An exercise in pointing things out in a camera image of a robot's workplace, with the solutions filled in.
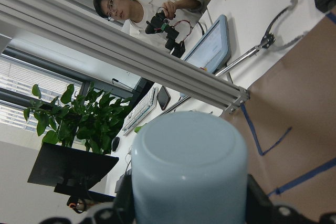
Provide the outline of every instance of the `white keyboard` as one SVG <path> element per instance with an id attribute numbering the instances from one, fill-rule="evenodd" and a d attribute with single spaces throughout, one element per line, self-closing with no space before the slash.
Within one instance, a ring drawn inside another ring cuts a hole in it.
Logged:
<path id="1" fill-rule="evenodd" d="M 156 106 L 156 95 L 158 89 L 152 87 L 134 109 L 126 116 L 122 130 L 124 136 L 134 129 L 145 116 Z"/>

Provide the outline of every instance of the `person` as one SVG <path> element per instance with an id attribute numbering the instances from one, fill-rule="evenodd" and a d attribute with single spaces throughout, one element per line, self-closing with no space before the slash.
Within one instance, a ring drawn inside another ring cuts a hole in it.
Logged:
<path id="1" fill-rule="evenodd" d="M 176 38 L 179 43 L 190 33 L 201 17 L 203 0 L 93 0 L 99 16 L 108 20 L 129 20 L 129 34 L 165 51 L 167 33 L 146 34 L 147 21 L 163 11 L 169 25 L 180 33 Z"/>

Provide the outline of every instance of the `white desk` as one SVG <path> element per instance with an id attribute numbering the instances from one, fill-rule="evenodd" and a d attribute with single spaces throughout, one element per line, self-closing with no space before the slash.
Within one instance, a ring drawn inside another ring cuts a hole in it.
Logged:
<path id="1" fill-rule="evenodd" d="M 253 46 L 259 44 L 269 23 L 289 4 L 290 0 L 211 0 L 208 4 L 211 20 L 215 21 L 220 14 L 224 14 L 228 18 L 232 50 L 230 62 L 237 59 Z M 323 16 L 324 15 L 315 8 L 314 0 L 299 0 L 298 5 L 293 11 L 283 15 L 283 17 L 275 23 L 274 34 L 277 40 L 276 44 L 283 45 L 303 32 L 309 31 Z M 200 23 L 206 24 L 207 28 L 210 27 L 211 23 L 207 12 L 200 19 Z M 187 52 L 195 45 L 201 36 L 201 30 L 196 26 L 192 34 L 186 40 Z M 289 48 L 278 52 L 260 51 L 258 55 L 246 60 L 230 72 L 234 84 L 248 88 L 285 55 L 288 50 Z M 168 91 L 172 97 L 169 104 L 171 106 L 179 99 L 179 93 L 171 89 L 168 89 Z M 221 109 L 192 98 L 176 110 L 213 112 L 216 116 L 222 113 Z M 156 106 L 140 125 L 149 122 L 161 113 L 161 108 Z M 115 194 L 114 188 L 116 181 L 125 172 L 127 163 L 130 160 L 130 156 L 127 155 L 127 153 L 129 152 L 136 133 L 131 132 L 127 136 L 122 136 L 122 133 L 119 133 L 118 136 L 120 137 L 120 144 L 117 151 L 112 153 L 112 155 L 119 157 L 120 160 L 107 178 L 105 193 L 109 195 Z"/>

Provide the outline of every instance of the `smartphone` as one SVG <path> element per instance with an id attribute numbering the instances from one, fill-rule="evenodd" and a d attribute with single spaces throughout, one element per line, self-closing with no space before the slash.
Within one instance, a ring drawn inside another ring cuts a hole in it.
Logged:
<path id="1" fill-rule="evenodd" d="M 168 105 L 170 99 L 171 99 L 171 97 L 170 97 L 167 89 L 165 88 L 165 86 L 162 86 L 157 94 L 158 95 L 156 96 L 156 99 L 159 102 L 161 110 L 165 110 L 167 108 L 167 105 Z"/>

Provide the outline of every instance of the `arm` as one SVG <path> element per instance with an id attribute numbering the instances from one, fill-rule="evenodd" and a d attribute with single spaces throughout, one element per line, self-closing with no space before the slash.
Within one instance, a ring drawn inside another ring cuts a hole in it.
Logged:
<path id="1" fill-rule="evenodd" d="M 168 19 L 173 19 L 177 9 L 197 9 L 200 7 L 201 2 L 198 0 L 179 0 L 176 2 L 164 2 L 162 6 L 165 16 Z"/>

